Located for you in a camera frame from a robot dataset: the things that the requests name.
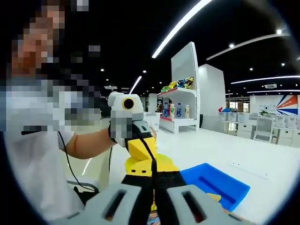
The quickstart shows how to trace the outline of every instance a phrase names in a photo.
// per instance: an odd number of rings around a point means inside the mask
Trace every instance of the white drawer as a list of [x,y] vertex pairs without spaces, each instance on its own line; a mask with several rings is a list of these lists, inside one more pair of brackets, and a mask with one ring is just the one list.
[[249,131],[238,130],[238,135],[237,136],[247,138],[247,139],[251,139],[251,134],[252,134],[252,132],[249,132]]
[[295,130],[292,136],[292,147],[300,148],[300,130]]
[[293,138],[292,130],[280,130],[280,137],[282,138]]
[[278,140],[279,145],[283,146],[291,146],[292,145],[292,139],[291,138],[282,138],[280,137]]
[[249,125],[249,124],[240,124],[240,123],[239,123],[239,128],[238,128],[238,130],[243,130],[243,131],[252,132],[252,125]]

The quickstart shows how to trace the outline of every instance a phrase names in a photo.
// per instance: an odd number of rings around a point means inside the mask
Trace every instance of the blue plastic bin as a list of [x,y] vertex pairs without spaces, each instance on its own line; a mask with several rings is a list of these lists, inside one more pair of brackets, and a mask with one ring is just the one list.
[[186,184],[194,184],[205,193],[222,196],[222,207],[232,212],[248,193],[250,186],[204,163],[180,172]]

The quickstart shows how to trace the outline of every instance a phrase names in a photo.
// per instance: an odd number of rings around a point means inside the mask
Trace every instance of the person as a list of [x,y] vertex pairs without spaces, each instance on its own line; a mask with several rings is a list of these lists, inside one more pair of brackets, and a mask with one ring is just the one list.
[[[48,4],[37,12],[35,20],[23,30],[22,39],[13,41],[7,82],[21,78],[22,83],[19,86],[39,85],[35,83],[39,81],[37,70],[41,69],[43,63],[52,55],[58,30],[63,29],[65,23],[64,5],[59,0],[47,2]],[[26,93],[26,88],[20,92],[20,96],[15,94],[15,98],[14,91],[11,93],[11,96],[7,97],[8,108],[19,107],[21,111],[21,108],[30,109],[33,103],[35,109],[45,107],[45,103],[39,102],[37,96],[29,96],[27,100],[22,101],[21,97]],[[36,119],[35,113],[30,112],[27,116],[29,120]],[[26,122],[22,113],[16,113],[13,118],[8,124],[18,120],[19,123]],[[64,129],[60,129],[60,132],[27,131],[24,135],[21,131],[13,131],[5,132],[4,137],[11,167],[24,195],[47,221],[66,218],[84,209],[77,193],[67,184],[58,149],[64,151],[65,144],[68,155],[88,159],[98,156],[116,144],[116,141],[110,138],[109,128],[83,135]]]

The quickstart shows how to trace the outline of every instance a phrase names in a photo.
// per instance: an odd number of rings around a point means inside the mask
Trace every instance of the white t-shirt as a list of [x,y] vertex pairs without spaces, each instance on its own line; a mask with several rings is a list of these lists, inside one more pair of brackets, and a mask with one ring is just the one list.
[[[60,132],[65,144],[74,132]],[[51,221],[69,217],[83,210],[77,193],[68,185],[60,149],[58,132],[37,132],[28,135],[5,133],[7,154],[15,177],[32,206]]]

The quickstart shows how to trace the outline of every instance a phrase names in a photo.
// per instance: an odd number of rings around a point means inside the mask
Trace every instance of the ceiling light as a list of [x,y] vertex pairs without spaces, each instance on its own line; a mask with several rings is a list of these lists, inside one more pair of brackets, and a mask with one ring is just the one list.
[[287,79],[287,78],[300,78],[300,75],[292,75],[292,76],[275,76],[275,77],[259,78],[259,79],[252,79],[252,80],[245,80],[245,81],[232,82],[231,84],[236,84],[236,83],[246,83],[246,82],[252,82],[252,81],[264,81],[264,80],[272,80],[272,79]]
[[247,93],[263,93],[263,92],[300,92],[300,90],[261,90],[261,91],[248,91]]
[[202,0],[199,1],[185,16],[176,24],[176,26],[171,30],[168,36],[163,40],[163,42],[159,45],[157,50],[152,55],[152,58],[156,58],[161,51],[166,47],[166,45],[170,42],[170,40],[178,33],[178,31],[201,9],[203,9],[206,5],[208,5],[212,0]]
[[134,88],[137,86],[137,84],[139,83],[139,81],[141,80],[142,76],[139,76],[136,80],[136,82],[134,83],[132,89],[130,90],[129,94],[132,93],[132,91],[134,90]]

